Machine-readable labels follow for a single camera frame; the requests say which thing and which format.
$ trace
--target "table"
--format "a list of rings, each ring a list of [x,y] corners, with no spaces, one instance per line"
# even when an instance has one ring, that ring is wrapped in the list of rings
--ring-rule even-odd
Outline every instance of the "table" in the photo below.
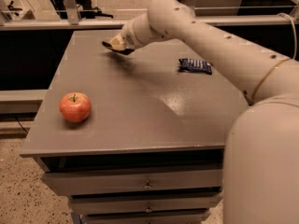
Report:
[[[21,156],[86,223],[200,222],[221,200],[225,138],[246,100],[214,69],[178,72],[179,58],[202,59],[181,41],[122,56],[101,45],[118,32],[74,32]],[[93,103],[80,124],[59,112],[71,91]]]

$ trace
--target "floor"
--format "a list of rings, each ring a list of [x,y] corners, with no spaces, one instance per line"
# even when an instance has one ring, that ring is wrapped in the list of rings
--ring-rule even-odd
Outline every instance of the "floor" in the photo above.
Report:
[[[36,17],[41,20],[58,19],[49,0],[14,1],[15,7],[34,7]],[[128,18],[134,15],[132,10],[140,12],[146,9],[149,1],[93,0],[93,4],[118,18]],[[21,118],[19,121],[0,118],[0,224],[73,223],[67,199],[56,196],[40,180],[43,171],[34,160],[19,156],[32,124],[32,121]],[[222,224],[222,203],[211,209],[211,216],[203,224]]]

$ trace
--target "wooden drawer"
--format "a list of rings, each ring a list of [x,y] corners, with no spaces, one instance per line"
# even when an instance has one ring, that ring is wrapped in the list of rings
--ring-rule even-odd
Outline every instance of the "wooden drawer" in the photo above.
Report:
[[[150,214],[98,215],[86,216],[86,224],[184,224],[200,223],[208,218],[205,209],[171,211]]]
[[[44,174],[44,182],[58,195],[73,196],[160,189],[221,187],[218,166],[179,167]]]
[[[216,206],[221,196],[209,189],[151,191],[117,195],[78,197],[69,200],[77,214],[153,213],[166,210],[200,209]]]

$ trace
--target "apple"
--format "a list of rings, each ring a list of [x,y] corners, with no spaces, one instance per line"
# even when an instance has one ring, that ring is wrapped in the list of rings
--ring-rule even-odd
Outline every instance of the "apple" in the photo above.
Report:
[[[70,92],[61,99],[59,110],[66,120],[79,123],[91,114],[92,103],[84,93]]]

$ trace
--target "drawer knob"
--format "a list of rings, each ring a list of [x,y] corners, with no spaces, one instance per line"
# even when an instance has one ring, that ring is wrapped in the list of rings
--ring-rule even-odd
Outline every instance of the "drawer knob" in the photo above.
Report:
[[[146,185],[143,187],[143,189],[151,189],[152,185],[150,184],[149,181],[147,181]]]
[[[151,213],[153,210],[148,206],[148,208],[146,209],[146,213]]]

